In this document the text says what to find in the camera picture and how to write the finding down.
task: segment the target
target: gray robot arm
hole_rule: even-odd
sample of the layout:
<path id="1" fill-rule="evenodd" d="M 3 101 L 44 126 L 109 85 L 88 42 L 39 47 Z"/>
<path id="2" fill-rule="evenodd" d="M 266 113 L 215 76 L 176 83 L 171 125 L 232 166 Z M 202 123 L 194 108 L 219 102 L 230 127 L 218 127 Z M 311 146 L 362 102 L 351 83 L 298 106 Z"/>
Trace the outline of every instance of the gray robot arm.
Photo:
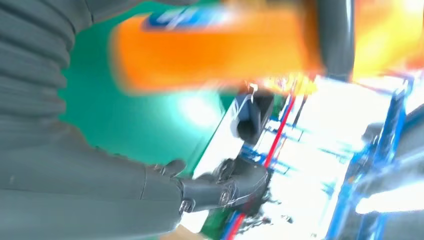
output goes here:
<path id="1" fill-rule="evenodd" d="M 253 185 L 160 174 L 58 120 L 75 35 L 138 2 L 0 0 L 0 239 L 143 239 L 172 231 L 182 211 L 245 203 L 265 182 L 259 167 Z"/>

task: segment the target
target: green surface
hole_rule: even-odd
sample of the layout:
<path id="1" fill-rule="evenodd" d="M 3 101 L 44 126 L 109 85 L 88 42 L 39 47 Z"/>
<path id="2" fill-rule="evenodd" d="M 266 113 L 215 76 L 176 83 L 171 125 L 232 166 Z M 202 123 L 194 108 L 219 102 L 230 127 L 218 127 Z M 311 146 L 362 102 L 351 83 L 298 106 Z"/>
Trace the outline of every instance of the green surface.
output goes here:
<path id="1" fill-rule="evenodd" d="M 145 2 L 80 33 L 64 72 L 68 87 L 60 93 L 67 102 L 63 120 L 79 127 L 93 146 L 150 164 L 182 158 L 189 174 L 233 96 L 205 91 L 128 96 L 117 88 L 108 58 L 114 26 L 135 14 L 169 8 Z"/>

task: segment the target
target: blue metal frame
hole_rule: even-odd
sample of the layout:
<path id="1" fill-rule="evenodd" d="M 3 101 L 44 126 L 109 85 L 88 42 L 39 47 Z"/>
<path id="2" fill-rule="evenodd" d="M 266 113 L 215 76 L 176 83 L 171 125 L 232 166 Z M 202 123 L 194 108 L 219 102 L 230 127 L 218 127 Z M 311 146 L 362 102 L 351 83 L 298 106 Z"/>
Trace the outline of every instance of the blue metal frame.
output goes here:
<path id="1" fill-rule="evenodd" d="M 360 197 L 353 191 L 355 182 L 364 175 L 378 172 L 381 168 L 393 162 L 406 118 L 405 103 L 408 93 L 408 89 L 405 89 L 392 96 L 379 141 L 375 146 L 369 146 L 364 152 L 356 154 L 350 162 L 349 167 L 358 167 L 358 164 L 361 165 L 359 165 L 357 171 L 348 172 L 346 174 L 346 180 L 338 196 L 337 205 L 326 239 L 332 240 L 337 238 L 340 231 L 343 229 L 347 213 L 351 208 L 356 206 Z M 368 161 L 371 162 L 368 162 L 368 164 L 364 164 L 363 162 L 359 163 L 359 159 L 361 159 L 363 155 L 368 155 Z M 371 238 L 374 240 L 383 239 L 383 231 L 387 218 L 387 214 L 365 214 L 362 217 L 357 240 L 368 240 Z"/>

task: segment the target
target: orange object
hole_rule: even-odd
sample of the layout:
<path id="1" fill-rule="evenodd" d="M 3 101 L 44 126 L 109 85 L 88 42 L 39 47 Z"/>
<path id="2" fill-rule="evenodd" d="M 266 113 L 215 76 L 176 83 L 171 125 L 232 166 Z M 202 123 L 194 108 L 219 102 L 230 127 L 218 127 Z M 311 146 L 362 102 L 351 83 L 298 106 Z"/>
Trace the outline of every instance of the orange object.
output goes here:
<path id="1" fill-rule="evenodd" d="M 353 78 L 382 73 L 414 52 L 423 29 L 422 2 L 368 0 L 355 6 Z M 325 72 L 310 8 L 223 8 L 216 15 L 206 11 L 214 22 L 203 26 L 197 11 L 135 16 L 116 28 L 113 59 L 127 91 L 231 87 L 247 79 Z M 193 18 L 197 22 L 190 25 Z"/>

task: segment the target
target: bright light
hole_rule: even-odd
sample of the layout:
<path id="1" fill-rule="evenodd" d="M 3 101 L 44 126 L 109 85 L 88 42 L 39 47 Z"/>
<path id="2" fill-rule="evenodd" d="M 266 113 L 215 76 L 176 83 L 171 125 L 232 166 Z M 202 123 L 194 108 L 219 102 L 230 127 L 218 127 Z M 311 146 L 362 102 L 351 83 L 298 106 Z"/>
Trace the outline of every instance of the bright light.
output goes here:
<path id="1" fill-rule="evenodd" d="M 358 214 L 424 210 L 424 182 L 402 186 L 363 198 L 356 206 Z"/>
<path id="2" fill-rule="evenodd" d="M 184 116 L 199 127 L 211 127 L 222 118 L 220 106 L 205 96 L 188 96 L 179 100 L 179 108 Z"/>

